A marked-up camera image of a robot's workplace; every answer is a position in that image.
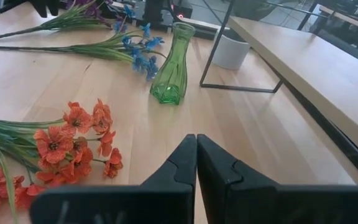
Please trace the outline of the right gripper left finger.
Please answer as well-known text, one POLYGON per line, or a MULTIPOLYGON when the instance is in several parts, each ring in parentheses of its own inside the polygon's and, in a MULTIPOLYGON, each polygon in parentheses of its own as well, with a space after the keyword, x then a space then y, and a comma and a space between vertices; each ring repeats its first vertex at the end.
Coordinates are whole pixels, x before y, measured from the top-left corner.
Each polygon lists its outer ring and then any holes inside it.
POLYGON ((31 224, 194 224, 197 142, 188 134, 140 185, 65 185, 30 207, 31 224))

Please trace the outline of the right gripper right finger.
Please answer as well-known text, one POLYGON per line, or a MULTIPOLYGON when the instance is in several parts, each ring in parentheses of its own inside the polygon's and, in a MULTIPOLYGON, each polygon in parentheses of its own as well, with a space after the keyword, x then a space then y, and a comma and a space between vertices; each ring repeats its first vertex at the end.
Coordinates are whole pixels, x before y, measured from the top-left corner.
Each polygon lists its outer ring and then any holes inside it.
POLYGON ((279 184, 197 136, 209 224, 358 224, 358 185, 279 184))

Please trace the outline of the orange artificial flower bunch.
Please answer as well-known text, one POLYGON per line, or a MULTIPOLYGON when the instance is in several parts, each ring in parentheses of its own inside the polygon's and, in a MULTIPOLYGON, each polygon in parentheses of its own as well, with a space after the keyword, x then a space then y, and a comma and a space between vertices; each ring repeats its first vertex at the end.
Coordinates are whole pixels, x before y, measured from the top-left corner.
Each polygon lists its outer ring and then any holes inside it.
POLYGON ((98 100, 92 113, 68 102, 62 118, 45 122, 0 120, 0 206, 27 210, 47 188, 75 184, 104 164, 103 177, 115 178, 123 168, 113 147, 116 132, 110 107, 98 100))

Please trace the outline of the green glass vase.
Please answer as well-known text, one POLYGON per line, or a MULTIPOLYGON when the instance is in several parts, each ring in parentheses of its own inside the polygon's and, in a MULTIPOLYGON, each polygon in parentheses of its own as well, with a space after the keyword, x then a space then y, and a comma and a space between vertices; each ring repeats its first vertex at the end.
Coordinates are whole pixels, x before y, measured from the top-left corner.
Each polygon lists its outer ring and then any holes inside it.
POLYGON ((172 28, 172 45, 167 59, 153 80, 150 94, 161 104, 179 105, 186 94, 186 53, 195 28, 183 22, 174 22, 172 28))

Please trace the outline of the blue artificial flower bunch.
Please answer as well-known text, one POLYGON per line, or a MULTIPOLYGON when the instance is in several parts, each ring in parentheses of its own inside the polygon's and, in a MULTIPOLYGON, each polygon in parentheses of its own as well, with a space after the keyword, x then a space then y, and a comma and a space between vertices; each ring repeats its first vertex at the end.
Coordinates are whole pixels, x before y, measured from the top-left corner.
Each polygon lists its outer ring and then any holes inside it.
POLYGON ((134 71, 144 74, 145 79, 151 81, 158 72, 157 56, 163 56, 155 48, 164 43, 162 37, 150 35, 150 24, 140 26, 132 31, 126 30, 126 26, 121 25, 112 37, 93 44, 66 47, 0 46, 0 50, 78 54, 104 60, 125 61, 131 63, 134 71))

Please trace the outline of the purple artificial flower bunch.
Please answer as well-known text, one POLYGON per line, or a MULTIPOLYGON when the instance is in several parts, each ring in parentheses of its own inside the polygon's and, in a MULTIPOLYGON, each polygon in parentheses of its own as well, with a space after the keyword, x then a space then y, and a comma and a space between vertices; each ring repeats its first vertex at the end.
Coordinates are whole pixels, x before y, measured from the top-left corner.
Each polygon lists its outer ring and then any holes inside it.
POLYGON ((27 34, 41 30, 87 29, 95 27, 113 27, 112 22, 124 22, 134 19, 135 12, 129 5, 122 9, 113 6, 113 0, 67 0, 67 10, 39 26, 0 34, 0 39, 13 35, 27 34))

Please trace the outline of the snake plant in white pot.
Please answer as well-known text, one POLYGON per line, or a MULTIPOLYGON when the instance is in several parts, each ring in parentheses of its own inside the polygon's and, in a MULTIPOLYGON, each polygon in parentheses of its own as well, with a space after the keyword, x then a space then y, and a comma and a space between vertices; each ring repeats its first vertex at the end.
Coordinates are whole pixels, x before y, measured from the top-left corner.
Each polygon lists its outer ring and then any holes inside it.
MULTIPOLYGON (((232 16, 259 21, 268 16, 276 8, 276 6, 267 4, 267 2, 284 4, 294 1, 295 0, 229 0, 230 3, 233 2, 233 5, 232 9, 227 11, 227 13, 230 12, 232 16)), ((228 70, 238 70, 249 49, 250 45, 236 31, 228 26, 224 26, 222 36, 219 39, 211 62, 228 70)))

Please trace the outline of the background wooden desk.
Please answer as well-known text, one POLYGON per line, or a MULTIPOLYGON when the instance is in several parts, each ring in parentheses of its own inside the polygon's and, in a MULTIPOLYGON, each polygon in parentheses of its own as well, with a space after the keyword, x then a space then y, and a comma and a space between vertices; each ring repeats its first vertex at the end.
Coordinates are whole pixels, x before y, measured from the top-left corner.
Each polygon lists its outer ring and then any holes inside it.
POLYGON ((310 32, 358 58, 358 0, 316 0, 318 18, 310 32))

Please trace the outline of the wooden shelf with black frame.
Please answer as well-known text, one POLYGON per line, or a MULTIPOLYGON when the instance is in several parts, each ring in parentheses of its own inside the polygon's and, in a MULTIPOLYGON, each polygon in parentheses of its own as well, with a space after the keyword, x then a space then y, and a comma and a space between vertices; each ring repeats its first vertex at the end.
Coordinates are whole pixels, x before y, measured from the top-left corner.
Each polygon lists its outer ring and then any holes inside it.
POLYGON ((237 0, 230 0, 216 38, 226 27, 237 32, 279 77, 273 89, 205 83, 221 90, 275 93, 282 84, 297 91, 323 129, 334 133, 335 141, 349 144, 343 153, 358 169, 358 59, 316 34, 232 16, 237 0))

